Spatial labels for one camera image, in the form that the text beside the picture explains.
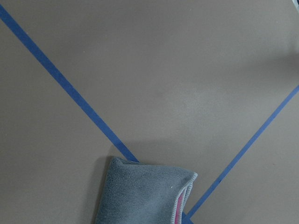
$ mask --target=microfiber cloth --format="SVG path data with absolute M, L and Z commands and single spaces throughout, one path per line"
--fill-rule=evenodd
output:
M 181 224 L 197 174 L 114 157 L 95 224 Z

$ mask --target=folded gray towel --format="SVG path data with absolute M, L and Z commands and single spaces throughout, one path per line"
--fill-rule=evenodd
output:
M 95 224 L 181 224 L 197 174 L 113 158 Z

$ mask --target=gray floor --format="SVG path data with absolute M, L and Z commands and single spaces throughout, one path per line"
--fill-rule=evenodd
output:
M 188 211 L 299 84 L 291 0 L 0 3 L 143 162 L 199 174 Z M 0 218 L 90 224 L 121 156 L 0 22 Z M 192 217 L 297 223 L 299 96 Z

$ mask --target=blue tape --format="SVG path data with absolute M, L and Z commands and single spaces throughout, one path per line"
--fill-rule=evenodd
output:
M 130 152 L 125 144 L 116 136 L 104 120 L 94 111 L 94 109 L 86 102 L 86 100 L 78 93 L 71 83 L 63 76 L 63 74 L 55 67 L 50 59 L 39 49 L 39 47 L 31 40 L 31 38 L 23 31 L 17 22 L 0 4 L 0 18 L 8 26 L 8 28 L 16 35 L 16 37 L 25 45 L 25 47 L 33 54 L 33 56 L 42 64 L 42 66 L 52 75 L 52 77 L 61 85 L 61 87 L 69 94 L 69 96 L 81 107 L 86 115 L 94 122 L 94 124 L 107 136 L 107 138 L 115 145 L 115 147 L 130 161 L 138 162 L 137 158 Z
M 188 212 L 187 216 L 183 219 L 183 223 L 188 221 L 194 213 L 201 207 L 201 205 L 206 201 L 206 199 L 211 195 L 211 193 L 216 189 L 220 182 L 226 177 L 234 165 L 242 158 L 246 151 L 252 146 L 252 144 L 258 139 L 258 137 L 264 132 L 264 130 L 269 126 L 269 124 L 276 118 L 276 116 L 282 111 L 282 109 L 287 105 L 287 103 L 299 92 L 299 86 L 297 86 L 279 105 L 279 107 L 273 112 L 273 114 L 265 121 L 265 123 L 258 129 L 258 131 L 252 136 L 252 138 L 246 143 L 242 150 L 235 156 L 235 158 L 229 163 L 229 165 L 224 169 L 220 176 L 213 182 L 209 189 L 204 193 L 204 195 L 198 200 L 198 202 L 193 206 L 193 208 Z

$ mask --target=folded cloth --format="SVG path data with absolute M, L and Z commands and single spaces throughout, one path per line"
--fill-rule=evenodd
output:
M 197 174 L 114 157 L 95 224 L 181 224 Z

